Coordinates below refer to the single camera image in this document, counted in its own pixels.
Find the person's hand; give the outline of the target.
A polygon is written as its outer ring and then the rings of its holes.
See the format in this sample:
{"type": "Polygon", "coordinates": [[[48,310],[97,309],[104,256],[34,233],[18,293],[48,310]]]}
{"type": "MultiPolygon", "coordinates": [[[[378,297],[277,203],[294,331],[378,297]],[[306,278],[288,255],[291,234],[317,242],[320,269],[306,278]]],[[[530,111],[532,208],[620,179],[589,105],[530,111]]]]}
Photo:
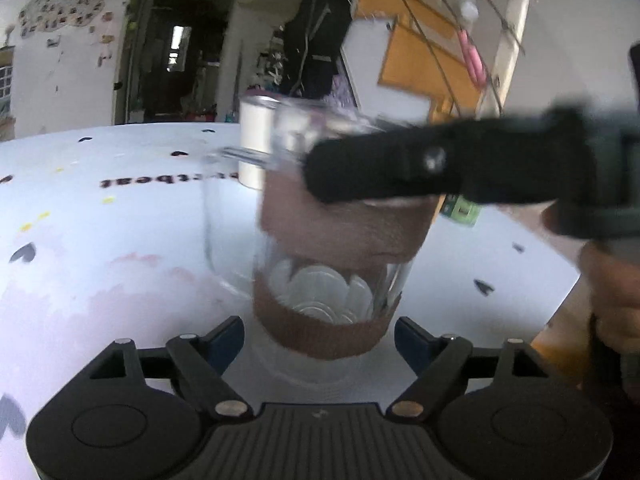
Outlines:
{"type": "Polygon", "coordinates": [[[577,356],[587,350],[589,322],[596,335],[621,354],[639,351],[639,267],[613,255],[602,242],[572,240],[556,222],[556,208],[542,214],[552,244],[576,266],[579,278],[534,347],[547,356],[577,356]]]}

